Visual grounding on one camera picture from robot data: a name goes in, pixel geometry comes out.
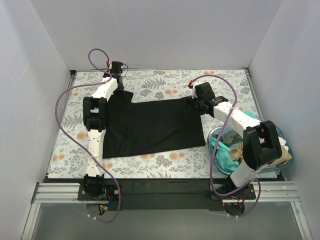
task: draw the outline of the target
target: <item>white wall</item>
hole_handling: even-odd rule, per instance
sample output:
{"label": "white wall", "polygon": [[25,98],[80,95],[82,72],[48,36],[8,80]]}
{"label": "white wall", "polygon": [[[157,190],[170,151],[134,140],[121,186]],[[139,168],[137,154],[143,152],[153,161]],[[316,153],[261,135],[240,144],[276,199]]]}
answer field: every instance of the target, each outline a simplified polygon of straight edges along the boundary
{"label": "white wall", "polygon": [[0,239],[21,238],[70,76],[29,0],[0,0]]}
{"label": "white wall", "polygon": [[[248,67],[282,0],[31,0],[67,67]],[[105,67],[102,53],[92,54]]]}
{"label": "white wall", "polygon": [[294,180],[314,239],[320,239],[320,2],[284,0],[251,64],[265,119],[285,134]]}

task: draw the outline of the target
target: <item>teal garment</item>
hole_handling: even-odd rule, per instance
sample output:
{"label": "teal garment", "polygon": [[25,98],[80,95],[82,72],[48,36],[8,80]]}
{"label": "teal garment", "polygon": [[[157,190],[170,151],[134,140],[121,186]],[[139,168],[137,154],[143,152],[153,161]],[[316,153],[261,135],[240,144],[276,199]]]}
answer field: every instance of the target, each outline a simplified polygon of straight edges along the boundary
{"label": "teal garment", "polygon": [[[243,113],[251,118],[258,119],[251,111],[243,111]],[[212,146],[215,147],[217,139],[211,137],[210,140]],[[237,169],[237,167],[239,167],[239,163],[237,161],[232,161],[229,156],[229,151],[236,147],[239,143],[240,142],[233,144],[232,146],[230,146],[230,148],[224,145],[221,141],[219,141],[218,143],[215,159],[217,160],[221,168],[223,168],[228,173],[233,173]]]}

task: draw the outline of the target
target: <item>clear plastic bin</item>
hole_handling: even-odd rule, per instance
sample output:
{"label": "clear plastic bin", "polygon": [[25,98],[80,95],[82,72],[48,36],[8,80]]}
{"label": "clear plastic bin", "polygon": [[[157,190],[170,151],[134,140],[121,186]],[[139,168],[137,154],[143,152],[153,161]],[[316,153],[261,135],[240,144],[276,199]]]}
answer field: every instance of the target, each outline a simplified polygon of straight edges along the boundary
{"label": "clear plastic bin", "polygon": [[[218,134],[220,133],[220,131],[221,131],[221,128],[222,128],[222,126],[218,126],[218,127],[214,128],[214,129],[212,129],[212,130],[210,131],[209,135],[208,135],[207,145],[208,145],[208,150],[209,150],[209,154],[210,154],[210,157],[211,157],[211,158],[212,158],[212,153],[213,153],[213,151],[214,151],[214,146],[212,146],[211,141],[210,141],[210,138],[213,137],[214,135],[218,135]],[[224,128],[224,130],[223,130],[223,132],[222,132],[222,135],[225,134],[225,133],[228,133],[228,132],[230,132],[230,131],[232,131],[232,130],[233,130],[233,129],[232,129],[230,126],[227,125],[227,126]],[[279,137],[285,139],[282,131],[281,131],[277,126],[276,126],[276,131],[277,131]],[[289,167],[292,165],[293,161],[294,161],[294,154],[293,154],[293,152],[292,152],[292,150],[291,150],[290,147],[289,147],[288,152],[289,152],[289,154],[292,156],[292,158],[291,158],[285,165],[275,166],[275,167],[271,167],[271,168],[265,168],[265,169],[262,169],[260,173],[267,173],[267,172],[273,172],[273,171],[281,171],[281,170],[284,170],[284,169],[289,168]],[[214,158],[214,162],[213,162],[213,163],[214,163],[216,169],[218,169],[218,171],[219,171],[220,173],[222,173],[222,174],[224,174],[224,175],[227,175],[227,176],[230,175],[230,174],[232,174],[232,171],[226,171],[226,170],[224,170],[224,169],[220,166],[220,164],[219,164],[219,162],[218,162],[218,160],[217,160],[216,157]]]}

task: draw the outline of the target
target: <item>black mounting plate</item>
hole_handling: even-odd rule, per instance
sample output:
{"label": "black mounting plate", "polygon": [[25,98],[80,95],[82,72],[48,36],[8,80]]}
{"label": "black mounting plate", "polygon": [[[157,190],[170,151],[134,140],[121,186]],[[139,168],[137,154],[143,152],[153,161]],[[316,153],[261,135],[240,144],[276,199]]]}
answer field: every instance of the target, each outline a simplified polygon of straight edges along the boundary
{"label": "black mounting plate", "polygon": [[[118,201],[119,200],[119,194],[115,194],[115,191],[118,191],[117,185],[105,185],[105,188],[110,196],[112,196],[112,201]],[[105,195],[101,199],[96,199],[92,197],[90,194],[85,192],[84,187],[80,185],[79,187],[79,192],[78,192],[78,197],[77,199],[79,201],[108,201],[108,195]]]}
{"label": "black mounting plate", "polygon": [[[211,194],[211,199],[212,200],[233,199],[231,196],[218,196],[218,195],[215,195],[213,191],[209,191],[209,192]],[[233,197],[241,197],[241,198],[243,198],[244,194],[245,194],[245,199],[246,200],[254,200],[254,199],[256,199],[255,189],[254,189],[254,186],[252,184],[247,185],[246,187],[244,187],[240,191],[236,192],[232,196]]]}
{"label": "black mounting plate", "polygon": [[[117,181],[121,187],[121,210],[208,209],[209,211],[223,211],[222,200],[232,199],[208,196],[206,193],[210,192],[208,178],[119,178]],[[214,179],[214,181],[215,185],[223,185],[226,179]],[[112,179],[105,179],[104,183],[105,186],[111,187],[110,193],[117,189]],[[79,201],[99,202],[90,195],[83,194],[83,190],[83,187],[80,186],[77,198]],[[247,200],[256,198],[255,192],[251,190],[253,190],[252,185],[245,190]],[[116,211],[117,208],[118,203],[115,202],[109,206],[108,211]]]}

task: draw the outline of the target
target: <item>table surface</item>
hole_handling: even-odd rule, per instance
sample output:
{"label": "table surface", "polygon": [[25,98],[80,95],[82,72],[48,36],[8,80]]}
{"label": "table surface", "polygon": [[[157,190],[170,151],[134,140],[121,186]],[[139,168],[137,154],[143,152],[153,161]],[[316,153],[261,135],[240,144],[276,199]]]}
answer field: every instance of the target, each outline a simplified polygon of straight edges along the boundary
{"label": "table surface", "polygon": [[[245,71],[240,70],[129,70],[123,78],[126,91],[133,92],[133,103],[178,99],[191,95],[190,80],[203,74],[216,74],[227,79],[234,87],[240,110],[248,110],[258,117],[257,107]],[[98,83],[102,72],[78,72],[74,85]],[[233,102],[235,97],[229,86],[215,77],[204,77],[216,96],[224,96]],[[83,125],[83,98],[95,92],[97,86],[72,90],[62,121],[63,128],[77,141],[88,147],[88,135]],[[209,115],[202,115],[204,139],[209,132],[223,123]],[[88,154],[61,132],[58,133],[48,167],[50,179],[83,178],[87,168]],[[130,157],[103,159],[103,166],[115,178],[208,178],[210,155],[207,146],[159,152]],[[226,178],[213,169],[214,178]],[[275,172],[258,175],[259,178],[276,178]]]}

